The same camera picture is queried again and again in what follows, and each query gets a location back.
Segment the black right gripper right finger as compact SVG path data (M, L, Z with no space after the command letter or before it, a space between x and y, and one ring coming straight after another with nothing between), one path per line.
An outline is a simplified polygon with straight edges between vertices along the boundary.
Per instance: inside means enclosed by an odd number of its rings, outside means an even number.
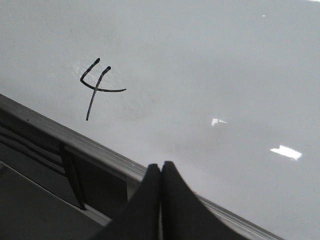
M201 203L171 161L161 171L161 213L165 240L240 239Z

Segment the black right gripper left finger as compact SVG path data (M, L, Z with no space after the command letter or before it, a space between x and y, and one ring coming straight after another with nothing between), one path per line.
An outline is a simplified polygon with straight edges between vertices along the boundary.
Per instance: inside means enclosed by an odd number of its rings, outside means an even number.
M157 164L147 167L137 191L125 209L93 240L157 240L159 238L161 172Z

